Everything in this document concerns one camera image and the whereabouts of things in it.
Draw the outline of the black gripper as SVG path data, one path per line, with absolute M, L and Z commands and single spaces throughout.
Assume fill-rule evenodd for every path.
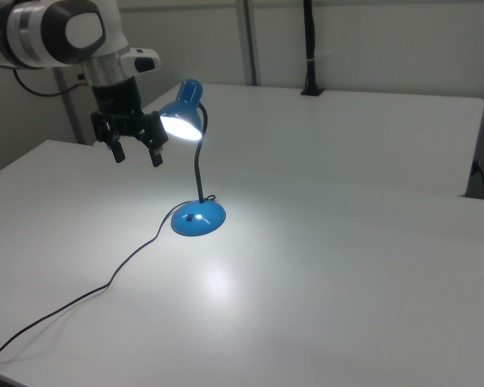
M 106 143 L 116 163 L 125 160 L 120 136 L 131 136 L 144 143 L 152 166 L 163 163 L 162 145 L 169 137 L 156 111 L 145 114 L 134 77 L 113 85 L 93 86 L 98 109 L 91 114 L 94 134 L 98 142 Z

